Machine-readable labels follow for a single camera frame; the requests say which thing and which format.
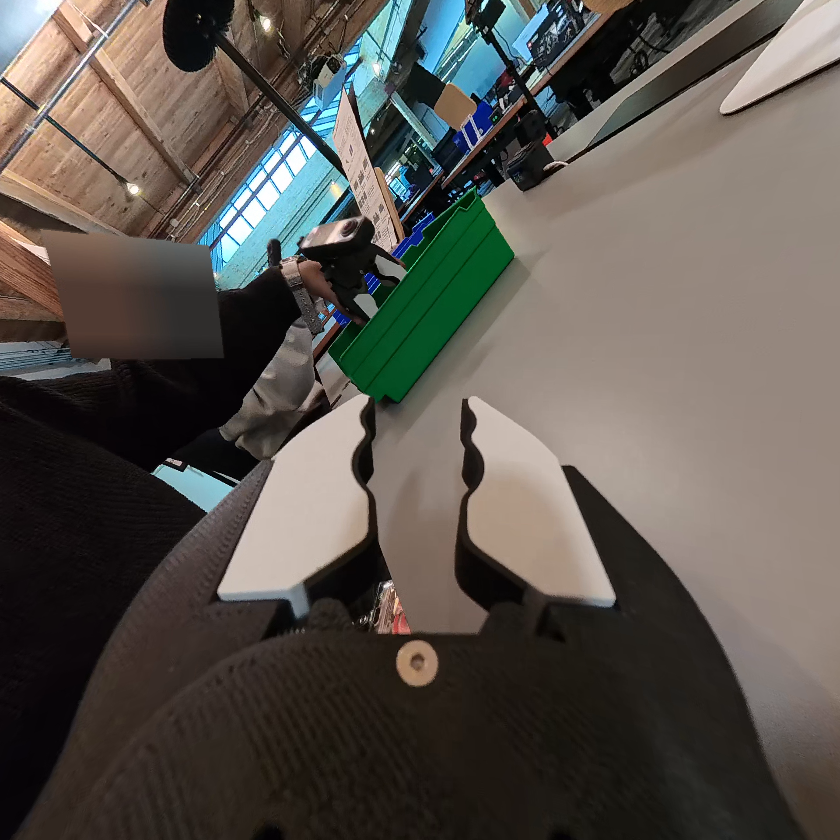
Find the silver wrist watch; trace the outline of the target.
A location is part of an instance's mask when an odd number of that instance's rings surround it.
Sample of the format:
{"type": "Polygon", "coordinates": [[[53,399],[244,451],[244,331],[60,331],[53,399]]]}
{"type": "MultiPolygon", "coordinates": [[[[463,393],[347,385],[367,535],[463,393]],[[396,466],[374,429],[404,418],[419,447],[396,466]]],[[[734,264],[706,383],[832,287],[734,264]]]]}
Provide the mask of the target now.
{"type": "Polygon", "coordinates": [[[283,259],[279,263],[280,272],[298,305],[301,318],[311,336],[324,331],[330,318],[328,305],[322,295],[311,292],[303,282],[300,272],[301,260],[298,257],[283,259]]]}

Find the standing sign board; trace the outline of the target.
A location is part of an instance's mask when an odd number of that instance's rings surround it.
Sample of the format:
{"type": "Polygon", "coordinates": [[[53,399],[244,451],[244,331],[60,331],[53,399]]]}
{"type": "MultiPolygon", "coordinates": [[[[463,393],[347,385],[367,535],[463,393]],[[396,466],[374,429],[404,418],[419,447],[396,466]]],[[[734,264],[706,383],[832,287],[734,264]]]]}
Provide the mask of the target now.
{"type": "Polygon", "coordinates": [[[374,243],[394,253],[403,241],[403,226],[384,175],[372,163],[367,149],[353,85],[341,92],[332,142],[360,214],[373,224],[374,243]]]}

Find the black pole with round disc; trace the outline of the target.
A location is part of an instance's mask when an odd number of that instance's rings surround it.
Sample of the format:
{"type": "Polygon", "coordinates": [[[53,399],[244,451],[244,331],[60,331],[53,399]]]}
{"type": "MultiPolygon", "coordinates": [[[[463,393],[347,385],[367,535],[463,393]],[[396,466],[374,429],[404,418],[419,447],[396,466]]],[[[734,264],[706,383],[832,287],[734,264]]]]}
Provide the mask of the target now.
{"type": "Polygon", "coordinates": [[[211,64],[217,51],[221,50],[315,150],[346,176],[337,152],[227,37],[234,9],[233,1],[168,1],[164,9],[162,38],[170,62],[184,72],[197,72],[211,64]]]}

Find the black tripod with monitor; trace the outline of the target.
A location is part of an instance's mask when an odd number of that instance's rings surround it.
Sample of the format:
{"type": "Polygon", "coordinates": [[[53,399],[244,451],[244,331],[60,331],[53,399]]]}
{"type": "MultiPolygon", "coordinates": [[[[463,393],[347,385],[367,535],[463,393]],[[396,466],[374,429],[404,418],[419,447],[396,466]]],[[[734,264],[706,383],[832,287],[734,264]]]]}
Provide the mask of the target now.
{"type": "Polygon", "coordinates": [[[503,14],[503,11],[504,3],[502,1],[465,1],[465,21],[479,33],[485,43],[496,51],[514,86],[519,89],[521,97],[525,99],[529,108],[540,116],[547,134],[554,140],[558,135],[551,120],[540,108],[527,82],[518,72],[518,69],[506,50],[502,47],[495,32],[496,23],[503,14]]]}

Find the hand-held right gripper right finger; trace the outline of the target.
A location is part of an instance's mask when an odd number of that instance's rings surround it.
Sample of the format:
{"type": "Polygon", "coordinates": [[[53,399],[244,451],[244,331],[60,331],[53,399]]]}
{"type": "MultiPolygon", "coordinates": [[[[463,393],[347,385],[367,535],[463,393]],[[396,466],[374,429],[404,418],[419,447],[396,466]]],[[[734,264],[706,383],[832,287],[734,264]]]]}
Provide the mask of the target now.
{"type": "Polygon", "coordinates": [[[526,428],[463,400],[455,578],[485,611],[503,603],[613,608],[617,597],[570,479],[526,428]]]}

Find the stack of blue bins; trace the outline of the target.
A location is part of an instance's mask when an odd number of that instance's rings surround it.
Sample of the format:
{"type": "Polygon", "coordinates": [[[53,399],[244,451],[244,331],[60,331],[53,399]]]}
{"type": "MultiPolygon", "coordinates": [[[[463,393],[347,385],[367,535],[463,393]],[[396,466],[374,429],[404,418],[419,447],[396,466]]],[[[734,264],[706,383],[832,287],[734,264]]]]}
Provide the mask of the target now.
{"type": "Polygon", "coordinates": [[[419,245],[424,236],[425,227],[430,225],[435,219],[433,213],[426,213],[422,218],[418,219],[412,228],[412,233],[406,236],[392,251],[392,255],[397,259],[402,259],[411,247],[419,245]]]}

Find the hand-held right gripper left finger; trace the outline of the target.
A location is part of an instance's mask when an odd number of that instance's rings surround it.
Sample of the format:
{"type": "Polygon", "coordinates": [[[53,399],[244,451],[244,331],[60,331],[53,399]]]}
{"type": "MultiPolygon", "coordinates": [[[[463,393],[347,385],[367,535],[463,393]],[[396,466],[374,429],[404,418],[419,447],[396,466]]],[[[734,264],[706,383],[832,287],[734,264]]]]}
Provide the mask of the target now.
{"type": "Polygon", "coordinates": [[[375,400],[360,394],[273,457],[218,584],[220,602],[286,602],[301,620],[316,601],[349,606],[379,583],[374,439],[375,400]]]}

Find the green plastic bin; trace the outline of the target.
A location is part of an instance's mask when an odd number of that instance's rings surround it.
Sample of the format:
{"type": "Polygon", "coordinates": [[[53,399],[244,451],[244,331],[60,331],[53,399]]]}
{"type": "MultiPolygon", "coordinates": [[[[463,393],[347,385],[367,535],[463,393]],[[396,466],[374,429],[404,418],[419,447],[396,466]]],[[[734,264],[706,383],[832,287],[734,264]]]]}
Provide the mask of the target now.
{"type": "Polygon", "coordinates": [[[482,197],[462,195],[402,255],[406,275],[376,289],[377,313],[349,323],[329,354],[360,392],[399,403],[514,257],[482,197]]]}

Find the person's left hand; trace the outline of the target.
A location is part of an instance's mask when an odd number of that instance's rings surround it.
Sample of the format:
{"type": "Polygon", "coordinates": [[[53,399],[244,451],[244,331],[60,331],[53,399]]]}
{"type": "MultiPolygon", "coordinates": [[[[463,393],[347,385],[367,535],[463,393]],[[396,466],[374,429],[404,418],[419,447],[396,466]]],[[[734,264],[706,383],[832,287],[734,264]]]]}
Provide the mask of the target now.
{"type": "Polygon", "coordinates": [[[341,313],[345,318],[357,324],[364,324],[362,318],[342,306],[332,285],[323,275],[319,262],[304,259],[298,263],[298,270],[302,285],[306,288],[310,299],[313,301],[323,301],[324,305],[332,306],[334,310],[341,313]]]}

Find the stack of black batteries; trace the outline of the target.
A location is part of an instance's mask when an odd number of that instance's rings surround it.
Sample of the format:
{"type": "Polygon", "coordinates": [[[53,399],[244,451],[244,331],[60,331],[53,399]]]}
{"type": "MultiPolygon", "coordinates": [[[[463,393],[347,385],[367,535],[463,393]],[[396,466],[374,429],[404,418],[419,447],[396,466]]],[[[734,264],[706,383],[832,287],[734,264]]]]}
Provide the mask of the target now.
{"type": "Polygon", "coordinates": [[[507,163],[507,178],[521,192],[527,192],[539,185],[550,173],[556,161],[540,140],[533,140],[523,145],[507,163]]]}

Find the white tablet stand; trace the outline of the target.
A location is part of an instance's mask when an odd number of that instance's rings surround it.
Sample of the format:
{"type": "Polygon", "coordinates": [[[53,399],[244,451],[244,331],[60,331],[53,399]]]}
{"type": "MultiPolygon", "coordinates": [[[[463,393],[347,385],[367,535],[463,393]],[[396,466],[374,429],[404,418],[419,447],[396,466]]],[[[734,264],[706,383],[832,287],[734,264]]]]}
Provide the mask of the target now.
{"type": "Polygon", "coordinates": [[[721,115],[757,102],[838,64],[839,2],[804,1],[720,105],[721,115]]]}

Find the person's left forearm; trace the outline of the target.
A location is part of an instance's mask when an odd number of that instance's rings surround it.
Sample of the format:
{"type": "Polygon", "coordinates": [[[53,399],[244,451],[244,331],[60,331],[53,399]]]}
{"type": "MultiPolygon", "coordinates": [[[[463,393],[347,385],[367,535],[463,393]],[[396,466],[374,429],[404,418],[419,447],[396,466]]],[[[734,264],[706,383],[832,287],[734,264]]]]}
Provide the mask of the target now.
{"type": "Polygon", "coordinates": [[[114,372],[129,375],[131,402],[119,442],[138,466],[152,469],[232,419],[300,315],[279,267],[218,299],[221,358],[113,364],[114,372]]]}

